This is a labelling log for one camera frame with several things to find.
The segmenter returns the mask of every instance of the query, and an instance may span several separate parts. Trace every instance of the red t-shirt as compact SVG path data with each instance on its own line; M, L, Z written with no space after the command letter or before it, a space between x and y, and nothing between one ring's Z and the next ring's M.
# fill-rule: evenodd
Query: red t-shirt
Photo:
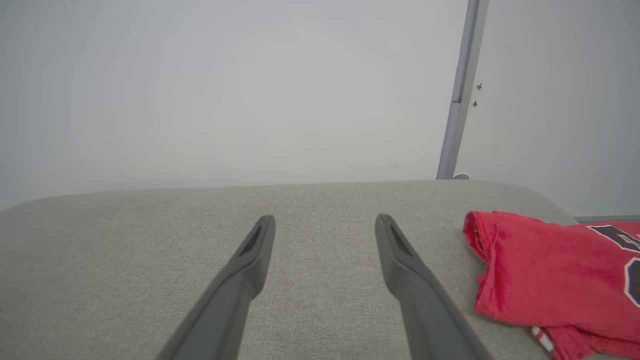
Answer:
M463 233L486 263L476 312L535 327L554 359L640 359L640 224L561 226L472 211Z

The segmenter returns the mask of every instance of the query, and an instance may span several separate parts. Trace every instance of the white trim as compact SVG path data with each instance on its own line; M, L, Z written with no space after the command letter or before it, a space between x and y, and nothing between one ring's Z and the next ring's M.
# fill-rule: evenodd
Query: white trim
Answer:
M597 233L598 235L602 236L603 238L605 238L605 239L607 239L607 240L609 240L609 241L611 241L611 242L615 243L615 244L616 244L619 248L621 248L622 250L631 251L631 252L637 252L637 253L639 253L639 254L640 254L640 249L638 249L638 250L632 250L632 249L628 249L628 248L626 248L626 247L623 247L623 246L622 246L622 245L620 245L617 241L615 241L615 240L613 240L612 238L610 238L610 237L606 236L605 234L601 233L600 231L597 231L596 229L594 229L595 227L613 227L613 228L615 228L615 229L617 229L617 230L620 230L620 229L618 229L617 227L615 227L615 226L613 226L613 225L589 225L589 226L587 226L587 228L591 229L593 232L595 232L595 233ZM631 245L633 245L633 246L636 246L636 247L637 247L637 244L636 244L636 243L634 243L632 240L629 240L626 236L620 235L620 237L621 237L621 238L623 238L623 240L625 240L627 243L629 243L629 244L631 244Z
M631 302L633 302L636 305L636 307L640 307L640 304L638 304L636 302L634 297L629 292L629 288L630 288L630 285L631 285L630 282L629 282L629 267L631 266L631 264L635 263L636 261L640 261L640 258L633 258L633 259L629 260L629 262L625 265L625 295L629 299L631 299Z

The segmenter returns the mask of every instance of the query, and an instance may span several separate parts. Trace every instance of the red shirt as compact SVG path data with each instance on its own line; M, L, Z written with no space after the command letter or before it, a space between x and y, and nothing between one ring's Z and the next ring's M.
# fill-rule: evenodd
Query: red shirt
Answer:
M467 214L486 263L474 310L534 328L554 359L640 359L640 224L561 226L511 213Z

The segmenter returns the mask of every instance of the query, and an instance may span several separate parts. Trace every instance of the gray sofa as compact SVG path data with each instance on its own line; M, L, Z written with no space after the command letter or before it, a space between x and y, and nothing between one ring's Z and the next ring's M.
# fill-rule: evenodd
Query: gray sofa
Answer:
M472 310L484 265L471 209L574 219L525 188L473 180L67 195L0 211L0 358L149 359L263 214L271 264L240 358L409 358L374 237L392 215L496 359L548 359L529 329Z

